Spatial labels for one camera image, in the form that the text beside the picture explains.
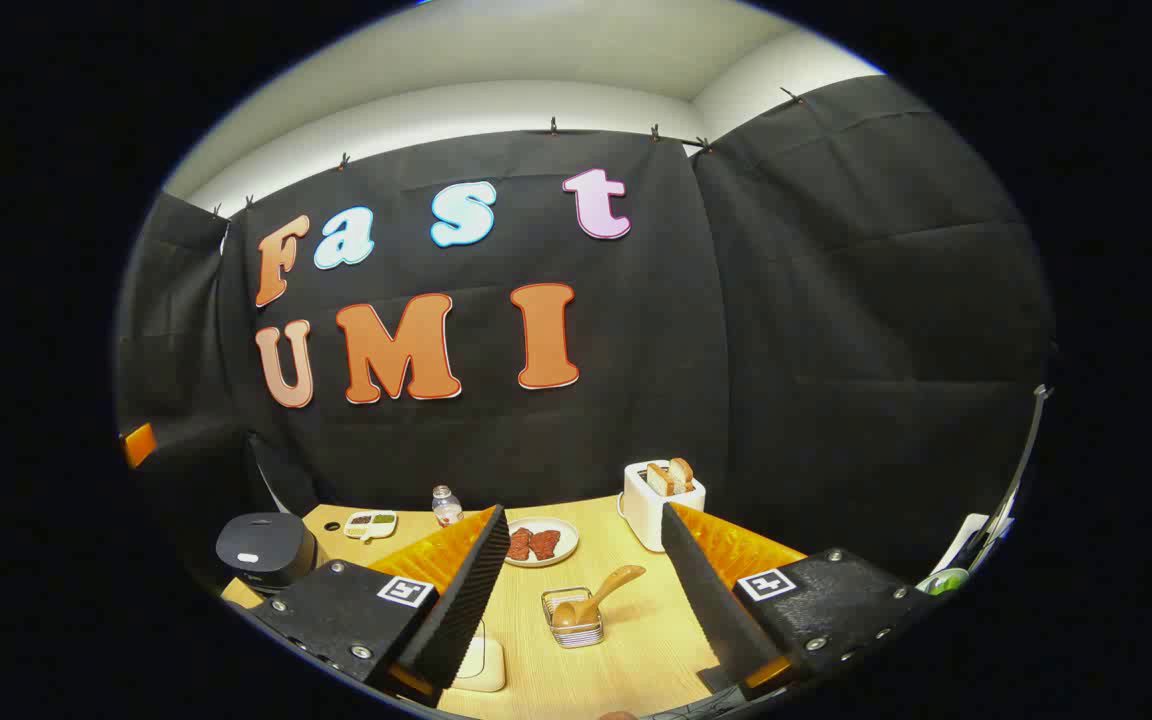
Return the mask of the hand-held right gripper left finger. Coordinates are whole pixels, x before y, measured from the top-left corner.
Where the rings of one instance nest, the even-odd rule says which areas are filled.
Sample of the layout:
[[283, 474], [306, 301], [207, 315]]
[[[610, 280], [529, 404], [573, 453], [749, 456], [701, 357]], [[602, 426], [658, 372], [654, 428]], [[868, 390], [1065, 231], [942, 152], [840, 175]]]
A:
[[351, 685], [435, 706], [508, 550], [506, 510], [495, 505], [372, 564], [323, 564], [247, 611], [247, 623]]

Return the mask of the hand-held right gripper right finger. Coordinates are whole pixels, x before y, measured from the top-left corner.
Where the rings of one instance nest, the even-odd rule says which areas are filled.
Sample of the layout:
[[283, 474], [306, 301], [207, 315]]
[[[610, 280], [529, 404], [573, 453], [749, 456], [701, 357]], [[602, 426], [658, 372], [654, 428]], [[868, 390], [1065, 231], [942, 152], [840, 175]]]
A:
[[832, 679], [937, 607], [851, 551], [805, 555], [680, 503], [660, 538], [723, 674], [756, 694]]

